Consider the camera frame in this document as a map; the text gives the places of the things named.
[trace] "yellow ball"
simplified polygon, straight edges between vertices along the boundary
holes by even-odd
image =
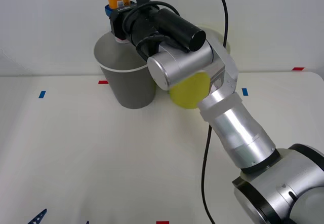
[[[186,109],[195,109],[209,93],[210,78],[205,72],[198,72],[170,90],[173,103]]]

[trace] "black cable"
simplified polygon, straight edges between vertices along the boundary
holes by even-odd
[[[221,0],[224,6],[224,13],[225,13],[225,31],[224,31],[224,41],[223,41],[223,46],[226,48],[226,43],[227,43],[227,34],[228,34],[228,12],[227,12],[227,5],[225,0]],[[206,171],[206,163],[207,163],[207,155],[208,155],[208,150],[209,150],[209,145],[211,142],[211,136],[212,136],[212,127],[209,125],[208,127],[208,134],[207,134],[207,142],[206,142],[206,148],[205,148],[205,153],[204,153],[204,161],[202,162],[202,171],[201,171],[201,195],[202,195],[202,202],[204,204],[205,211],[207,213],[207,216],[209,220],[211,221],[212,224],[215,224],[207,203],[206,203],[206,198],[205,198],[205,171]]]
[[[225,31],[224,31],[224,41],[223,47],[226,48],[227,43],[227,34],[228,34],[228,12],[227,12],[227,5],[225,0],[221,0],[224,6],[224,13],[225,13]]]
[[[176,8],[174,8],[172,5],[169,5],[168,3],[165,3],[165,2],[160,2],[160,1],[151,1],[151,2],[148,2],[148,3],[145,3],[145,4],[142,4],[140,6],[137,6],[135,8],[133,8],[131,11],[128,12],[128,14],[125,16],[124,20],[123,20],[123,23],[121,25],[123,31],[125,34],[129,34],[130,32],[127,31],[126,29],[126,22],[129,20],[129,18],[138,10],[144,8],[144,7],[147,7],[147,6],[156,6],[156,5],[161,5],[161,6],[165,6],[167,8],[169,8],[170,10],[172,10],[174,13],[176,13],[176,15],[179,15],[179,12],[176,10]]]

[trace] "blue tape marker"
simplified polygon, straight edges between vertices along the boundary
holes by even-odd
[[[243,96],[248,96],[248,90],[247,88],[242,88]]]
[[[41,91],[41,93],[40,93],[40,95],[39,95],[39,98],[40,98],[40,99],[43,99],[44,96],[45,96],[45,93],[46,93],[46,91]]]

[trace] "red tape marker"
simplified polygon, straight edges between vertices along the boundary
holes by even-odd
[[[108,81],[99,81],[98,82],[99,85],[108,85]]]
[[[292,71],[302,71],[305,67],[294,67]]]

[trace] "tape marker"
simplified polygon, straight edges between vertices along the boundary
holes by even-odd
[[[292,71],[302,71],[305,67],[294,67]]]
[[[248,90],[247,88],[242,88],[243,96],[248,96]]]
[[[40,99],[43,99],[44,96],[45,96],[45,93],[46,93],[46,91],[41,91],[41,92],[40,92],[40,95],[39,95],[39,98],[40,98]]]
[[[99,81],[98,85],[108,85],[108,81]]]

